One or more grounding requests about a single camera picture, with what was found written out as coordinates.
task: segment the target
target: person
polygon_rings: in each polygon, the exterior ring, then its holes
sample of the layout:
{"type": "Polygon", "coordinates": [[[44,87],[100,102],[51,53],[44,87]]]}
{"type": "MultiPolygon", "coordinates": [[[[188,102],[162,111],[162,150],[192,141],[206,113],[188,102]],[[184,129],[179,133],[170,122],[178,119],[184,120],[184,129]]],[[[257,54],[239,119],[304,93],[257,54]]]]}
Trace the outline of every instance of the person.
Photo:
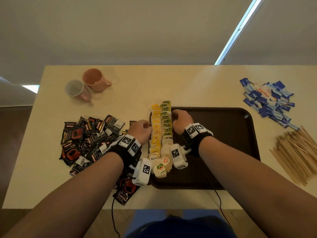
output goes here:
{"type": "MultiPolygon", "coordinates": [[[[173,128],[182,134],[192,117],[174,110],[173,128]]],[[[152,132],[150,122],[140,120],[128,134],[145,144],[152,132]]],[[[218,141],[204,137],[199,155],[230,195],[269,237],[317,237],[317,199],[267,165],[218,141]]],[[[116,152],[106,153],[46,196],[4,237],[83,237],[124,167],[116,152]]],[[[221,222],[212,226],[199,220],[172,218],[147,226],[134,237],[236,237],[221,222]]]]}

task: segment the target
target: pink mug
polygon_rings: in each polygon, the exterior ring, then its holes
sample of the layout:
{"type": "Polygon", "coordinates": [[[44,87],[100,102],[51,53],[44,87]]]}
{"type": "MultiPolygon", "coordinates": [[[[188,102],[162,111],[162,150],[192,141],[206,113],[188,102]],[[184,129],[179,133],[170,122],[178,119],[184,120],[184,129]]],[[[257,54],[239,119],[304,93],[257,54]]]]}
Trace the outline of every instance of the pink mug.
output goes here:
{"type": "Polygon", "coordinates": [[[102,92],[112,85],[97,68],[91,68],[85,71],[82,76],[82,81],[96,92],[102,92]]]}
{"type": "Polygon", "coordinates": [[[80,80],[70,80],[66,84],[64,91],[69,97],[82,98],[86,102],[91,101],[91,93],[87,86],[80,80]]]}

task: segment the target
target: brown floor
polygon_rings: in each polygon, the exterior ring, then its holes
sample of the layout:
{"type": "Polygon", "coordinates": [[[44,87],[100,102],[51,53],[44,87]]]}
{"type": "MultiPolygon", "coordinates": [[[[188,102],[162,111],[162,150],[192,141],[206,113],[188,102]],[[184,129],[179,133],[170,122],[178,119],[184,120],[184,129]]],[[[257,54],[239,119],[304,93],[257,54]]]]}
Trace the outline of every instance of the brown floor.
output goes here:
{"type": "MultiPolygon", "coordinates": [[[[0,108],[0,205],[2,206],[7,192],[13,168],[21,146],[27,122],[32,107],[0,108]]],[[[23,218],[30,210],[1,209],[0,210],[0,237],[23,218]]],[[[257,225],[243,210],[223,210],[233,230],[239,238],[266,237],[257,225]]],[[[114,220],[121,237],[124,236],[134,210],[114,210],[114,220]]],[[[166,210],[166,214],[182,217],[182,210],[166,210]]],[[[96,220],[85,235],[88,237],[117,238],[113,229],[111,211],[101,210],[96,220]]]]}

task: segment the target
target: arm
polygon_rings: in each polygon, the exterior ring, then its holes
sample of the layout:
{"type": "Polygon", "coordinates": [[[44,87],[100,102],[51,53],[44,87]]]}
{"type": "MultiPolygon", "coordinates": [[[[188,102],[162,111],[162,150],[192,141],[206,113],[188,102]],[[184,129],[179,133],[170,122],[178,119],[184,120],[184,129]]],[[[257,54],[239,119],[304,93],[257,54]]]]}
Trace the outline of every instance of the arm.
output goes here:
{"type": "MultiPolygon", "coordinates": [[[[140,120],[128,134],[141,145],[151,135],[150,122],[140,120]]],[[[123,170],[123,161],[114,152],[71,178],[46,196],[4,237],[83,237],[123,170]]]]}
{"type": "MultiPolygon", "coordinates": [[[[178,134],[193,123],[177,110],[178,134]]],[[[267,165],[213,137],[205,137],[199,154],[222,186],[257,225],[272,237],[316,237],[317,199],[267,165]]]]}

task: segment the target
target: table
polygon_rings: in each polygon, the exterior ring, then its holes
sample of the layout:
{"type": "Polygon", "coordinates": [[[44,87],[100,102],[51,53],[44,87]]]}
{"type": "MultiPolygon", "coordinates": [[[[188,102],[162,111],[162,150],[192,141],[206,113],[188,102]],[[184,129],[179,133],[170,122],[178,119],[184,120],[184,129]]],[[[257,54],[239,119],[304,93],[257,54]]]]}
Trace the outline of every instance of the table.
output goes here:
{"type": "MultiPolygon", "coordinates": [[[[289,114],[292,123],[304,125],[317,140],[316,73],[317,66],[46,66],[3,208],[31,209],[71,178],[70,168],[58,160],[65,121],[77,121],[80,116],[103,119],[111,114],[124,121],[126,129],[129,120],[147,120],[150,105],[162,100],[178,107],[246,109],[253,118],[261,161],[290,180],[269,149],[277,135],[291,128],[285,130],[247,106],[239,80],[247,77],[259,84],[282,80],[295,93],[296,107],[289,114]],[[91,103],[67,97],[65,84],[81,79],[92,67],[99,68],[113,86],[102,93],[92,92],[91,103]]],[[[142,156],[147,156],[147,145],[142,156]]],[[[317,178],[301,188],[317,197],[317,178]]],[[[227,191],[218,193],[222,208],[241,208],[227,191]]],[[[103,208],[111,208],[111,202],[112,197],[103,208]]],[[[124,207],[116,202],[114,208],[215,209],[218,204],[213,190],[159,190],[149,185],[141,187],[124,207]]]]}

